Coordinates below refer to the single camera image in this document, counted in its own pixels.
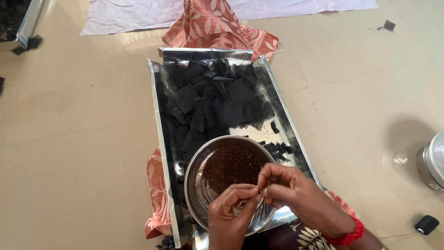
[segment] white cloth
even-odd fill
[[[375,0],[228,0],[228,3],[241,21],[378,8]],[[183,0],[91,0],[80,36],[170,27],[182,12]]]

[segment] spool of thread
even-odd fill
[[[431,233],[440,222],[430,215],[424,216],[416,225],[415,229],[423,235]]]

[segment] stainless steel bowl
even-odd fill
[[[238,145],[250,150],[258,156],[262,164],[274,162],[273,157],[264,147],[243,136],[222,136],[203,145],[196,154],[194,154],[186,170],[185,199],[194,219],[205,230],[208,230],[208,206],[218,195],[206,184],[202,171],[205,168],[205,162],[214,151],[226,145]],[[275,212],[276,209],[273,206],[265,204],[264,199],[262,199],[256,208],[256,213],[251,218],[246,236],[257,233],[263,229],[271,221]]]
[[[418,151],[416,168],[425,183],[435,190],[444,191],[444,132],[437,134]]]

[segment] red crocheted wristband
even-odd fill
[[[324,239],[328,243],[335,245],[335,246],[341,246],[341,245],[349,246],[353,241],[361,238],[365,232],[364,225],[362,224],[362,222],[360,220],[356,219],[354,216],[350,215],[350,217],[356,222],[356,228],[352,233],[346,234],[342,238],[329,238],[329,237],[324,236]]]

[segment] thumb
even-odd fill
[[[256,207],[261,199],[262,195],[257,194],[256,196],[248,199],[248,201],[245,202],[242,211],[238,215],[238,220],[241,221],[243,225],[248,226],[248,223],[251,221],[251,217],[256,212]]]
[[[271,184],[268,187],[261,189],[261,194],[264,198],[284,200],[286,203],[291,204],[294,201],[293,191],[279,184]]]

